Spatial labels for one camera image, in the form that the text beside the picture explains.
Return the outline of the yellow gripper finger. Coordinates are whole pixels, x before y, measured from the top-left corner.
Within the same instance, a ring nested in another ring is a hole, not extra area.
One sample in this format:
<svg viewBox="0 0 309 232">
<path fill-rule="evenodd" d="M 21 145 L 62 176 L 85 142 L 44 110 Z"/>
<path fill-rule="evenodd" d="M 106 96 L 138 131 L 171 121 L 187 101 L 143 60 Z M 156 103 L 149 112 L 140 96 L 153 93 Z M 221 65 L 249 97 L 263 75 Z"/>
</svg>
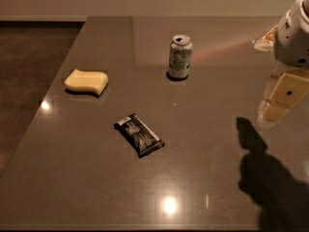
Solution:
<svg viewBox="0 0 309 232">
<path fill-rule="evenodd" d="M 255 49 L 260 51 L 272 51 L 275 43 L 275 33 L 277 26 L 270 28 L 260 39 L 253 43 Z"/>
<path fill-rule="evenodd" d="M 257 124 L 263 129 L 274 127 L 308 92 L 308 70 L 291 68 L 273 74 L 258 108 Z"/>
</svg>

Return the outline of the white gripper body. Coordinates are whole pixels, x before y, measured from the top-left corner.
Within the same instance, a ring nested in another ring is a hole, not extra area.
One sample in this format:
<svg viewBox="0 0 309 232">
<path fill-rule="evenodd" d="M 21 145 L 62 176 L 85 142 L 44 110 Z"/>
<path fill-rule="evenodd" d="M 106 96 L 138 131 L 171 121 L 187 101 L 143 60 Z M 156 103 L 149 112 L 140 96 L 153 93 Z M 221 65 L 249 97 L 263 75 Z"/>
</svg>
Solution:
<svg viewBox="0 0 309 232">
<path fill-rule="evenodd" d="M 309 0 L 295 0 L 280 19 L 274 54 L 288 66 L 309 68 Z"/>
</svg>

